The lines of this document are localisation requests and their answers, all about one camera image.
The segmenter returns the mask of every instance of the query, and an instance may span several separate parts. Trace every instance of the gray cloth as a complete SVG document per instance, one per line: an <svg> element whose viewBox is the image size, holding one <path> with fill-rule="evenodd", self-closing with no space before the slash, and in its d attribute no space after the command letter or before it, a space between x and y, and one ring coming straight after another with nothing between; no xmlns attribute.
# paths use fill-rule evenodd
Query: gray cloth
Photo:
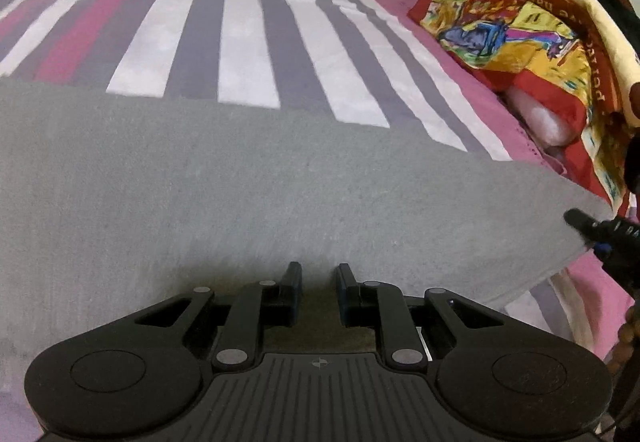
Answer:
<svg viewBox="0 0 640 442"><path fill-rule="evenodd" d="M503 306L584 252L564 210L607 215L551 171L443 146L418 124L9 79L0 107L0 391L52 343L198 285L277 278L291 260L306 289L296 332L359 348L370 338L338 325L338 263L406 294L442 286ZM300 340L281 329L268 343Z"/></svg>

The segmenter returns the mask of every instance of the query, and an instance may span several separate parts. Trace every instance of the brown bead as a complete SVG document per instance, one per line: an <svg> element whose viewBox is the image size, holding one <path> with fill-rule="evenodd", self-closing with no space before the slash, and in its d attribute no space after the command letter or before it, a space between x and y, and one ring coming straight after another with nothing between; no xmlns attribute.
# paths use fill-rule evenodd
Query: brown bead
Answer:
<svg viewBox="0 0 640 442"><path fill-rule="evenodd" d="M636 336L636 332L634 330L633 325L629 323L622 325L620 330L618 330L618 339L620 342L630 345L634 342L634 338Z"/></svg>
<svg viewBox="0 0 640 442"><path fill-rule="evenodd" d="M626 320L627 323L633 323L634 322L634 308L633 307L631 307L629 310L626 311L625 320Z"/></svg>
<svg viewBox="0 0 640 442"><path fill-rule="evenodd" d="M607 369L611 375L615 375L622 368L622 364L616 361L609 361L607 363Z"/></svg>
<svg viewBox="0 0 640 442"><path fill-rule="evenodd" d="M625 345L625 343L618 343L613 348L613 360L620 364L625 364L631 359L634 354L634 348L632 345Z"/></svg>

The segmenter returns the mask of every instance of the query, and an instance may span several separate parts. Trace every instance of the bedsheet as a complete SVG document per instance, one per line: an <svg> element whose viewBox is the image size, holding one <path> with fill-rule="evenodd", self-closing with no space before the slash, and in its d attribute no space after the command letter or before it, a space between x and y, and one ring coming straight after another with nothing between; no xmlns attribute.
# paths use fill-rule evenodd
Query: bedsheet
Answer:
<svg viewBox="0 0 640 442"><path fill-rule="evenodd" d="M413 2L0 0L0 75L373 126L419 123L470 154L550 169L497 97L405 16ZM630 299L603 286L597 267L581 267L504 311L604 356Z"/></svg>

